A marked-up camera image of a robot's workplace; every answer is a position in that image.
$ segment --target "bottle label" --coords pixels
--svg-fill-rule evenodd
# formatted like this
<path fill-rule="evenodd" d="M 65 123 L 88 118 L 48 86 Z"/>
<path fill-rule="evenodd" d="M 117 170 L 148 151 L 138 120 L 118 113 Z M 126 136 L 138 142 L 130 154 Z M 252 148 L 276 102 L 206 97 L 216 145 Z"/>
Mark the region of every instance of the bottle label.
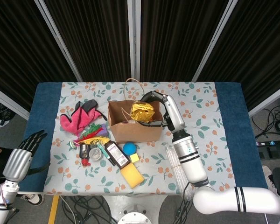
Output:
<path fill-rule="evenodd" d="M 117 146 L 114 143 L 112 143 L 110 146 L 108 146 L 107 150 L 110 152 L 110 154 L 114 157 L 114 159 L 117 161 L 117 163 L 120 166 L 122 166 L 123 164 L 128 162 L 126 157 L 122 154 L 120 149 L 117 148 Z"/>

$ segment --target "yellow cube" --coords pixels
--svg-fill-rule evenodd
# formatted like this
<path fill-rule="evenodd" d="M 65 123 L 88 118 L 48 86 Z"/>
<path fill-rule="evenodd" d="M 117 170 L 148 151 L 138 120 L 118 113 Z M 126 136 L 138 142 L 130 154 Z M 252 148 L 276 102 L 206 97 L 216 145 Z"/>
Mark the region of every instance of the yellow cube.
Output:
<path fill-rule="evenodd" d="M 139 161 L 139 157 L 138 157 L 137 153 L 130 155 L 130 158 L 131 158 L 132 163 Z"/>

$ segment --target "blue ball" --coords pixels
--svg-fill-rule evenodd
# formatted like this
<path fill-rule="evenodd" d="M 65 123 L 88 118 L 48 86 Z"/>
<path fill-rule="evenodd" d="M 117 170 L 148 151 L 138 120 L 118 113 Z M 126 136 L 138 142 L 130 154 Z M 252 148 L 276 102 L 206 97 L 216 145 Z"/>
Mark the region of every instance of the blue ball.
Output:
<path fill-rule="evenodd" d="M 124 146 L 123 146 L 123 152 L 126 155 L 133 155 L 136 153 L 137 147 L 134 143 L 132 142 L 127 142 Z"/>

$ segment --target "black curtain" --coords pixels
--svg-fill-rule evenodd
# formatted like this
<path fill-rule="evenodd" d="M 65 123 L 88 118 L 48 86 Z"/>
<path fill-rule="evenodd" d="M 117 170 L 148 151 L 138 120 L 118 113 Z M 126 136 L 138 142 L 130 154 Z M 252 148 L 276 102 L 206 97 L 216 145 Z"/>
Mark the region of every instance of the black curtain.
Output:
<path fill-rule="evenodd" d="M 142 0 L 141 81 L 190 81 L 228 0 Z"/>
<path fill-rule="evenodd" d="M 0 90 L 30 110 L 39 82 L 76 80 L 34 1 L 0 0 Z"/>
<path fill-rule="evenodd" d="M 131 76 L 126 0 L 45 0 L 84 81 Z"/>
<path fill-rule="evenodd" d="M 248 109 L 280 89 L 280 1 L 238 1 L 198 81 L 240 82 Z"/>

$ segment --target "floral tablecloth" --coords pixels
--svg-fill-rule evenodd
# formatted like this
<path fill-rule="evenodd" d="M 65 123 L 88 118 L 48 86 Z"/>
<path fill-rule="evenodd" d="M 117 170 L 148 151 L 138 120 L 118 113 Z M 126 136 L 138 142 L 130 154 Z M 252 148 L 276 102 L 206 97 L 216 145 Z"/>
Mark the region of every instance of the floral tablecloth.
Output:
<path fill-rule="evenodd" d="M 224 191 L 234 187 L 234 174 L 226 143 L 224 124 L 217 101 L 214 83 L 151 82 L 141 83 L 145 92 L 156 90 L 171 95 L 184 118 L 186 131 L 193 135 L 199 146 L 210 184 L 215 190 Z M 76 139 L 60 127 L 62 113 L 69 116 L 78 101 L 95 99 L 98 109 L 107 115 L 108 100 L 123 100 L 123 89 L 129 99 L 140 99 L 142 89 L 138 83 L 63 83 L 55 129 L 51 146 L 51 165 L 44 186 L 47 194 L 62 195 L 137 195 L 137 194 L 180 194 L 170 163 L 165 153 L 166 144 L 172 144 L 170 131 L 165 127 L 156 142 L 137 143 L 140 161 L 135 163 L 142 173 L 144 182 L 130 189 L 119 169 L 103 158 L 90 161 L 83 167 L 79 151 L 69 145 Z M 106 124 L 103 118 L 96 124 Z"/>

